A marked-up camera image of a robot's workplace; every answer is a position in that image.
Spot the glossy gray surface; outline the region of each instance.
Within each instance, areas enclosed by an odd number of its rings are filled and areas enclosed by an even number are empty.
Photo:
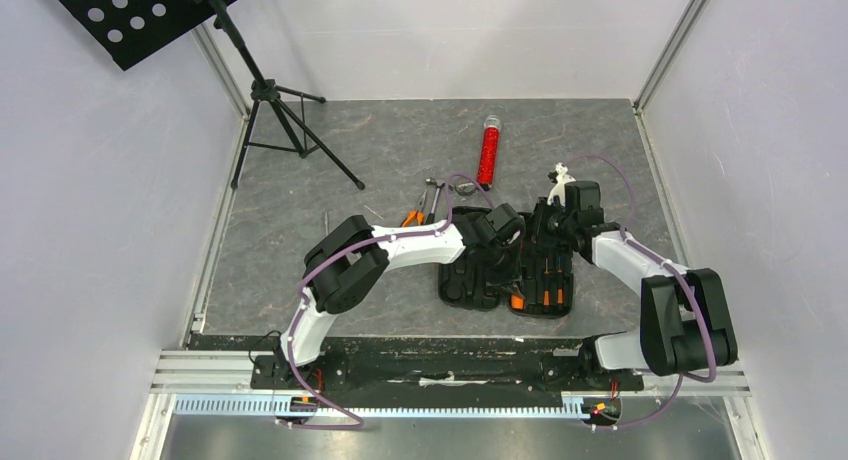
[[[625,420],[655,408],[650,398],[625,399]],[[175,416],[162,458],[740,458],[721,398],[680,398],[653,422],[610,433],[551,419],[367,419],[366,428],[304,432],[276,426],[270,418]]]
[[[421,195],[424,178],[476,174],[481,125],[489,114],[504,123],[492,195],[496,204],[508,202],[518,211],[531,211],[537,197],[547,196],[547,173],[557,161],[602,153],[617,161],[635,186],[633,233],[661,254],[673,255],[626,100],[307,104],[308,124],[367,189],[358,191],[320,151],[301,160],[295,154],[250,150],[213,280],[204,333],[285,329],[296,307],[294,286],[303,274],[303,256],[324,236],[323,211],[329,210],[331,226],[356,214],[372,224],[396,226]],[[284,138],[270,109],[263,110],[254,141],[279,144]],[[627,215],[627,191],[614,170],[584,160],[571,172],[601,184],[608,219]],[[458,203],[484,205],[480,196]],[[366,301],[336,321],[330,334],[585,337],[637,324],[635,294],[582,259],[574,266],[574,308],[565,319],[528,319],[505,306],[491,312],[447,307],[436,292],[436,266],[422,265],[385,274]]]

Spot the wall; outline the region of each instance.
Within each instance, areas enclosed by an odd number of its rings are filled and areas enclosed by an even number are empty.
[[[840,0],[710,0],[647,108],[691,263],[723,276],[775,458],[844,453],[846,23]]]
[[[266,76],[331,100],[635,98],[688,1],[239,0],[231,14]]]
[[[56,0],[0,24],[0,451],[126,458],[240,121],[190,36],[125,73]]]

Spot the music stand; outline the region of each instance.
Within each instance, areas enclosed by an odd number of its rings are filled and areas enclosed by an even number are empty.
[[[234,1],[236,0],[59,0],[123,70],[128,70],[206,19],[217,15],[215,27],[224,30],[254,78],[250,95],[253,106],[249,112],[246,133],[242,138],[235,175],[230,183],[232,188],[238,188],[239,176],[248,147],[256,146],[295,152],[301,158],[320,148],[357,188],[364,189],[365,184],[356,178],[306,123],[282,102],[280,92],[300,97],[301,103],[303,99],[315,100],[319,103],[325,103],[327,100],[324,97],[278,86],[273,79],[266,79],[262,75],[232,18],[227,13],[227,4]],[[271,105],[294,148],[250,141],[256,115],[262,102],[268,102]],[[287,116],[303,130],[304,142],[307,137],[311,138],[315,142],[314,147],[306,148],[301,144]]]

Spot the orange pliers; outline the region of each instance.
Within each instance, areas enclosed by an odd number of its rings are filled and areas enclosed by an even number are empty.
[[[413,223],[417,225],[424,224],[424,205],[427,203],[427,190],[424,190],[424,193],[421,194],[421,198],[418,199],[418,204],[415,206],[414,210],[410,210],[409,215],[406,216],[406,220],[400,224],[401,227],[408,227]]]

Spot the tool case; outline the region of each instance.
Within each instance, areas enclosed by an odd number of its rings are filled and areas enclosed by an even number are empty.
[[[479,207],[454,207],[453,215],[486,215]],[[532,214],[519,213],[527,225]],[[510,311],[536,318],[561,318],[571,311],[574,298],[572,254],[568,249],[542,247],[525,235],[520,250],[518,289],[492,285],[486,267],[464,252],[453,263],[439,265],[439,298],[446,304],[469,310],[489,311],[502,302]]]

